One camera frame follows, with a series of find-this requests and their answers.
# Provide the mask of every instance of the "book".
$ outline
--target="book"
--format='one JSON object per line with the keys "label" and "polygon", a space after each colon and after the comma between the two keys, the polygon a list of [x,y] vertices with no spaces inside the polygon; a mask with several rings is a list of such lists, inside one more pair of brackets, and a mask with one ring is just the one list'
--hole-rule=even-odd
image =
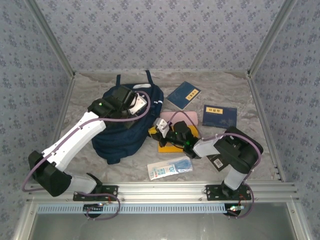
{"label": "book", "polygon": [[237,127],[237,109],[234,107],[204,105],[202,125],[227,129]]}
{"label": "book", "polygon": [[[188,127],[190,128],[193,136],[199,137],[198,131],[193,125]],[[171,143],[167,142],[167,144],[163,147],[160,147],[160,144],[158,143],[158,152],[159,153],[183,153],[184,151],[183,149],[173,146]]]}
{"label": "book", "polygon": [[168,101],[183,110],[196,96],[200,94],[201,90],[191,83],[184,81],[166,98]]}

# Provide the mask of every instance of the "yellow book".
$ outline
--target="yellow book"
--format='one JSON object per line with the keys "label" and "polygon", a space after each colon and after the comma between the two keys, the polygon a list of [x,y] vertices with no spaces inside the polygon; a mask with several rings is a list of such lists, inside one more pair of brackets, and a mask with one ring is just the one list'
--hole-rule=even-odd
{"label": "yellow book", "polygon": [[[193,125],[188,127],[191,129],[193,136],[196,136],[196,137],[199,136],[197,129]],[[168,142],[164,147],[160,147],[160,145],[158,144],[158,152],[159,153],[183,153],[183,149],[175,147]]]}

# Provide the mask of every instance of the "navy backpack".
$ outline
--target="navy backpack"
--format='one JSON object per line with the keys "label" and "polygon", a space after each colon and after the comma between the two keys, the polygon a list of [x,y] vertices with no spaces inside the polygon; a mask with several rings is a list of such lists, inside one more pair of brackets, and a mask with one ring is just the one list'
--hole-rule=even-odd
{"label": "navy backpack", "polygon": [[[106,128],[92,139],[92,145],[96,153],[106,159],[108,164],[118,164],[122,158],[135,154],[142,146],[148,136],[148,129],[152,127],[156,118],[159,117],[164,93],[153,83],[150,72],[145,71],[150,87],[145,87],[143,83],[123,84],[123,86],[133,91],[146,92],[151,100],[149,112],[139,119],[133,126],[127,129],[123,123],[116,123],[110,128]],[[116,76],[116,85],[103,94],[103,98],[112,94],[120,86],[120,75]]]}

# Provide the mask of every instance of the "gray fabric floor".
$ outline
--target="gray fabric floor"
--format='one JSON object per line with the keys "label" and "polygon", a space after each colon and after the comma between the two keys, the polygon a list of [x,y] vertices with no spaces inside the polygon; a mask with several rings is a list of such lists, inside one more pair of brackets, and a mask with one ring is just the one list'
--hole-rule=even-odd
{"label": "gray fabric floor", "polygon": [[[116,73],[77,73],[75,85],[67,109],[61,134],[65,134],[82,117],[87,107],[116,83]],[[251,174],[251,180],[274,180],[275,169],[267,147],[258,113],[245,74],[226,72],[151,72],[153,82],[168,96],[183,81],[202,90],[186,108],[196,111],[199,129],[204,137],[223,133],[224,129],[202,126],[204,104],[237,108],[237,128],[258,141],[264,148],[262,161]],[[147,83],[143,71],[121,73],[121,83]],[[178,111],[166,99],[162,111]],[[184,156],[183,153],[159,153],[157,142],[148,137],[133,156],[123,158],[119,164],[108,165],[100,158],[89,142],[69,164],[67,170],[73,173],[90,172],[103,182],[148,182],[147,165]],[[229,167],[218,172],[206,157],[192,159],[193,171],[160,179],[165,181],[222,181]]]}

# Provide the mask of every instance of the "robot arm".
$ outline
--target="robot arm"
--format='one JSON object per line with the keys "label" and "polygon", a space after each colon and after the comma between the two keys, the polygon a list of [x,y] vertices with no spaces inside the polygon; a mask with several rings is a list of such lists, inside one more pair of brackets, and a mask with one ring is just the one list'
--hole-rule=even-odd
{"label": "robot arm", "polygon": [[[74,156],[97,134],[105,130],[112,122],[97,120],[100,118],[121,119],[135,115],[147,105],[147,101],[138,93],[120,86],[111,96],[95,100],[84,113],[80,121],[55,144],[42,153],[32,152],[29,157],[30,169],[48,156],[32,175],[33,178],[53,197],[65,191],[91,193],[97,182],[92,175],[76,176],[67,174],[65,169]],[[129,128],[134,121],[127,121]]]}
{"label": "robot arm", "polygon": [[183,152],[190,158],[202,158],[220,155],[231,165],[231,169],[221,184],[222,192],[232,196],[242,182],[248,177],[260,155],[262,146],[236,127],[228,128],[225,133],[217,137],[199,139],[192,135],[190,128],[184,121],[166,127],[163,119],[155,123],[151,137],[159,141],[160,146],[172,143],[183,148]]}

